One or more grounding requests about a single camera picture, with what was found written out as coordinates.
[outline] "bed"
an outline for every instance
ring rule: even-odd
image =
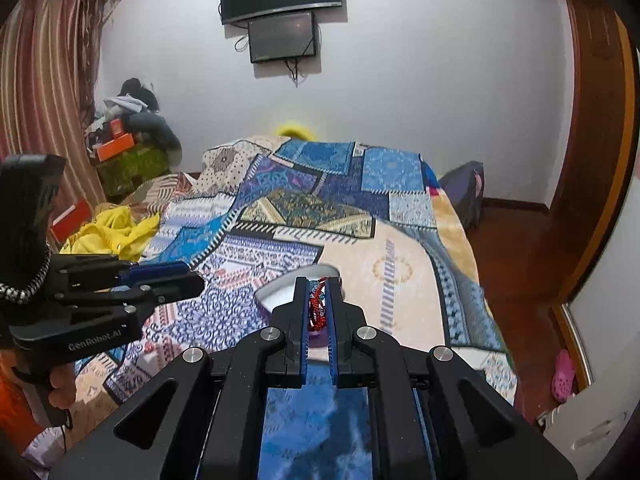
[[[203,155],[197,180],[145,184],[125,203],[161,226],[141,262],[183,260],[199,298],[156,309],[143,338],[76,363],[70,446],[189,346],[229,348],[268,324],[257,289],[299,267],[337,267],[346,300],[405,346],[455,349],[513,403],[517,379],[471,247],[417,153],[359,142],[252,137]],[[370,478],[366,393],[330,384],[310,348],[307,386],[270,390],[261,479]]]

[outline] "yellow cloth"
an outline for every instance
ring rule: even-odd
[[[138,261],[149,240],[158,231],[160,215],[139,224],[129,206],[101,212],[91,224],[84,224],[60,249],[61,254],[117,254],[121,260]]]

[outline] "wooden floor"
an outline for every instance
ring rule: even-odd
[[[468,232],[480,284],[516,365],[521,409],[533,422],[557,406],[550,383],[560,351],[551,301],[575,267],[580,247],[542,212],[485,207]]]

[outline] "metal screw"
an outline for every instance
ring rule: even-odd
[[[433,356],[438,361],[451,361],[453,359],[453,351],[446,346],[438,346],[434,349]]]
[[[273,341],[280,337],[280,330],[274,326],[268,326],[260,330],[260,337],[265,341]]]
[[[204,352],[200,348],[187,348],[182,352],[182,358],[188,363],[197,363],[204,357]]]
[[[356,335],[360,339],[364,339],[364,340],[373,339],[377,334],[378,332],[376,332],[376,329],[373,328],[372,326],[361,326],[359,329],[356,330]]]

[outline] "curtain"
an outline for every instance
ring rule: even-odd
[[[0,159],[66,158],[54,216],[81,198],[91,206],[105,200],[83,139],[94,114],[105,2],[20,0],[0,29]]]

